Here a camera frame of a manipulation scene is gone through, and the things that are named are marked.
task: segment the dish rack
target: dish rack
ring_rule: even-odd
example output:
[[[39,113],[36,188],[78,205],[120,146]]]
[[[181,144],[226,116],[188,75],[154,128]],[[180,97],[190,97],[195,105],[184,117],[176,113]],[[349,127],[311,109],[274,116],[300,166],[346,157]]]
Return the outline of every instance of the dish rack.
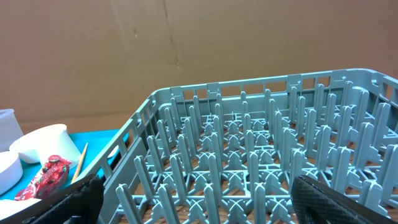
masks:
[[[398,81],[360,68],[163,88],[80,177],[103,169],[101,223],[124,215],[129,223],[293,223],[298,175],[388,216],[383,206],[398,207],[397,114]],[[115,146],[122,158],[112,170]]]

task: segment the wooden chopstick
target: wooden chopstick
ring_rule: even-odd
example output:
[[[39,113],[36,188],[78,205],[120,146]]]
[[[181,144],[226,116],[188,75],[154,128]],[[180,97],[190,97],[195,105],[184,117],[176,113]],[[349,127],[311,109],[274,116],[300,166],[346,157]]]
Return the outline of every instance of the wooden chopstick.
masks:
[[[80,174],[81,167],[83,166],[83,161],[85,160],[85,157],[86,157],[87,147],[88,147],[88,143],[86,143],[85,149],[83,150],[83,153],[80,156],[79,164],[76,167],[76,172],[75,172],[75,175],[73,175],[71,184],[73,184],[76,181],[76,178]]]

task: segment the red patterned packet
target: red patterned packet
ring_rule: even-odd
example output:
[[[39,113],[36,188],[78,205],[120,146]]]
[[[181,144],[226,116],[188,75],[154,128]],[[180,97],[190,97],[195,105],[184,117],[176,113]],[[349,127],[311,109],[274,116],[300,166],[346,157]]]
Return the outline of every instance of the red patterned packet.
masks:
[[[44,199],[54,194],[67,181],[71,163],[60,156],[50,156],[26,189],[21,190],[14,200]]]

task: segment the blue tray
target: blue tray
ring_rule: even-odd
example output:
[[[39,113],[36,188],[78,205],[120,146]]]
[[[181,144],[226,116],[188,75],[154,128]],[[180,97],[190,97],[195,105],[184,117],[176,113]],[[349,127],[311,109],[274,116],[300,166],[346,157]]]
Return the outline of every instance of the blue tray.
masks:
[[[88,142],[88,148],[86,152],[86,157],[83,163],[83,167],[81,170],[84,170],[88,164],[97,156],[97,154],[105,147],[105,145],[110,142],[112,137],[118,132],[118,129],[112,130],[104,130],[104,131],[92,131],[92,132],[85,132],[85,133],[73,133],[69,134],[72,141],[75,143],[76,147],[79,149],[80,152],[83,152],[86,143]],[[128,134],[123,138],[124,142],[128,139]],[[111,158],[108,159],[109,164],[111,164],[117,153]],[[21,179],[16,183],[11,189],[7,192],[0,195],[1,199],[14,199],[14,197],[18,194],[18,192],[27,187],[29,182],[33,179],[36,173],[40,170],[41,165],[40,163],[36,164],[27,164],[21,160],[22,168],[24,173]],[[76,167],[69,171],[68,180],[65,182],[62,188],[65,188],[70,185],[72,181],[73,175],[75,174]],[[103,171],[100,169],[97,174],[102,177]]]

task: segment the brown wall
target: brown wall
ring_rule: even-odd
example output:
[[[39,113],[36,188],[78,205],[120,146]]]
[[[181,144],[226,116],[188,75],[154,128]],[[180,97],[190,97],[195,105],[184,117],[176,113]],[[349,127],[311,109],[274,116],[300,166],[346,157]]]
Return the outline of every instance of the brown wall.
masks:
[[[397,12],[366,0],[3,0],[0,108],[51,123],[129,114],[174,85],[353,67],[397,77]]]

